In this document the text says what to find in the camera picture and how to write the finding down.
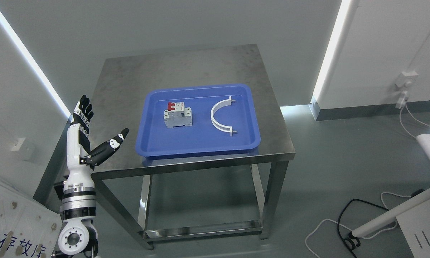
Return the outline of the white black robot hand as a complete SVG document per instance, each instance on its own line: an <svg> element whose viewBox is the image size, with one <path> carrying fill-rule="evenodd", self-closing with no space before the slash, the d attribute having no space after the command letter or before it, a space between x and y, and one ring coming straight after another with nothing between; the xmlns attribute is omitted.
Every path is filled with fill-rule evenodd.
<svg viewBox="0 0 430 258"><path fill-rule="evenodd" d="M89 127L94 116L92 109L90 99L82 95L72 113L66 142L69 175L64 183L65 191L78 187L94 188L91 173L119 150L129 132L129 129L125 128L113 138L91 149Z"/></svg>

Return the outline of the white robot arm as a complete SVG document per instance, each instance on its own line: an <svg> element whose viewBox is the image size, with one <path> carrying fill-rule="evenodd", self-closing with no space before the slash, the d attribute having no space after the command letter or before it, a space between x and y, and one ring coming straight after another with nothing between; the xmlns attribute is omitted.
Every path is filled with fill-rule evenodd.
<svg viewBox="0 0 430 258"><path fill-rule="evenodd" d="M52 258L72 258L82 253L86 258L99 258L98 233L93 225L96 216L96 192L93 187L76 186L64 189L65 182L53 185L61 200L59 213L63 222L59 237L59 250Z"/></svg>

